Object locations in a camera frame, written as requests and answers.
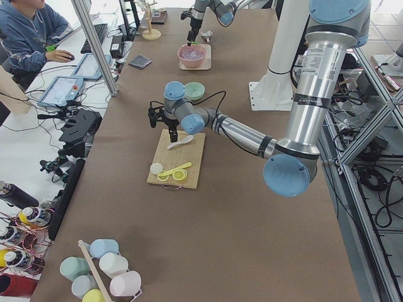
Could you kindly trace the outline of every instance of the beige tray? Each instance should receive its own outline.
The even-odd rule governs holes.
[[[179,68],[182,70],[208,70],[212,68],[212,47],[209,44],[199,44],[200,46],[206,48],[207,54],[206,59],[201,64],[201,66],[197,68],[187,68],[181,62],[179,62]]]

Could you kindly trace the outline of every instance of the wooden cutting board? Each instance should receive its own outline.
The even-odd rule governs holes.
[[[185,131],[178,131],[178,141],[188,136]],[[188,189],[196,189],[199,178],[200,165],[202,164],[203,148],[206,134],[197,133],[193,135],[194,138],[190,143],[186,145],[180,145],[167,150],[167,146],[171,144],[169,141],[169,132],[167,129],[163,129],[159,143],[157,146],[156,154],[152,163],[159,162],[164,167],[165,171],[171,170],[180,165],[191,162],[192,166],[186,168],[188,171],[188,177],[183,181],[175,181],[172,176],[169,176],[167,181],[159,181],[156,175],[149,172],[147,183],[149,184],[163,184],[171,186],[183,186]]]

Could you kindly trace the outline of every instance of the white plastic spoon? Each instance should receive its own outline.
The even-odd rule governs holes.
[[[166,147],[168,150],[171,150],[173,147],[176,147],[178,145],[183,145],[184,143],[190,143],[193,140],[193,135],[188,135],[187,137],[185,137],[184,139],[178,141],[178,142],[174,142],[170,145],[168,145],[168,147]]]

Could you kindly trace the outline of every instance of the yellow spoon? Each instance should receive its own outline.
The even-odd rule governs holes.
[[[183,165],[180,165],[179,167],[176,167],[176,168],[173,168],[173,169],[171,169],[171,170],[168,170],[168,171],[159,173],[158,176],[159,176],[159,177],[168,176],[168,175],[171,175],[175,170],[178,170],[178,169],[185,169],[185,168],[188,168],[188,167],[191,167],[191,162],[187,162],[187,163],[185,163],[185,164],[183,164]]]

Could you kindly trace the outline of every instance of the keyboard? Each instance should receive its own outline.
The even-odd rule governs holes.
[[[107,23],[95,24],[94,28],[95,28],[96,34],[98,35],[99,41],[102,44],[103,40],[106,37],[106,34],[108,33],[108,24]],[[88,40],[85,41],[80,52],[81,53],[92,52],[91,46],[89,46]]]

